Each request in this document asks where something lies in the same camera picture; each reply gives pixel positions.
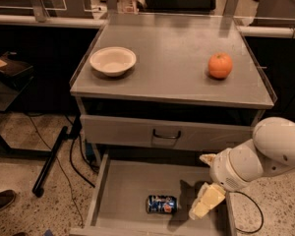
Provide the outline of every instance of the drawer handle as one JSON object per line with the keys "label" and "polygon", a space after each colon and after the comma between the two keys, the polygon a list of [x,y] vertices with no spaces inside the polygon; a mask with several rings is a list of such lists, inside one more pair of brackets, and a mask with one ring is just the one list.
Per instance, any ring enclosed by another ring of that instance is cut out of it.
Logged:
{"label": "drawer handle", "polygon": [[153,129],[153,136],[156,138],[162,138],[162,139],[179,139],[181,137],[181,131],[178,131],[177,136],[163,136],[156,133],[156,130]]}

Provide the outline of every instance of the blue can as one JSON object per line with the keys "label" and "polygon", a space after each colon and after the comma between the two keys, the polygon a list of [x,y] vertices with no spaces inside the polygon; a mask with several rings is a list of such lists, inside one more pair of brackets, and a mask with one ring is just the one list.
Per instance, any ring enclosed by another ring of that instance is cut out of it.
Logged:
{"label": "blue can", "polygon": [[175,213],[178,209],[177,199],[172,196],[149,195],[147,213]]}

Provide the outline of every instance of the shoe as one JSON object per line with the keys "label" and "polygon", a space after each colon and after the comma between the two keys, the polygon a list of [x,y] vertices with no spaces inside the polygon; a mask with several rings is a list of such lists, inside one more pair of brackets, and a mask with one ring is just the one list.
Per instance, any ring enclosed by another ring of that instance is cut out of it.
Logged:
{"label": "shoe", "polygon": [[17,194],[13,190],[6,190],[0,193],[0,210],[8,207],[16,198]]}
{"label": "shoe", "polygon": [[29,236],[29,235],[26,232],[19,232],[17,234],[12,235],[12,236]]}

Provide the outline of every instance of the floor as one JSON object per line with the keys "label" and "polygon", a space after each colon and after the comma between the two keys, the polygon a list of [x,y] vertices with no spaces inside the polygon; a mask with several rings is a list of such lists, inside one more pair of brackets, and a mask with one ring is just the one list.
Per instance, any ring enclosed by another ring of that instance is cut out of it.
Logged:
{"label": "floor", "polygon": [[[11,147],[48,149],[37,130],[49,147],[53,146],[63,126],[68,126],[70,131],[71,124],[62,115],[30,118],[23,113],[0,114],[0,134]],[[54,236],[66,236],[71,227],[82,225],[93,187],[73,170],[69,162],[71,143],[71,140],[65,141],[61,146],[57,155],[59,161],[50,171],[41,198],[37,198],[31,188],[43,161],[0,158],[0,191],[13,189],[18,194],[13,204],[0,211],[0,236],[12,236],[21,231],[29,236],[42,236],[47,230]],[[95,183],[96,174],[83,161],[78,140],[73,146],[72,158],[79,171]]]}

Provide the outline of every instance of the black stand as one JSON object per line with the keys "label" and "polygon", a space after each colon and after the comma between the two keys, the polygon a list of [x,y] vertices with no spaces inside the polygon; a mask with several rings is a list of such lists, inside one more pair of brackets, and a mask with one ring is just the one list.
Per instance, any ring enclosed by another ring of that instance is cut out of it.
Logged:
{"label": "black stand", "polygon": [[43,195],[42,185],[46,179],[48,172],[56,158],[59,147],[62,142],[66,139],[66,132],[68,128],[63,127],[52,150],[32,150],[32,149],[22,149],[22,148],[12,148],[10,147],[0,135],[0,156],[9,158],[23,158],[23,159],[40,159],[46,158],[46,162],[42,167],[42,170],[32,188],[32,192],[40,198]]}

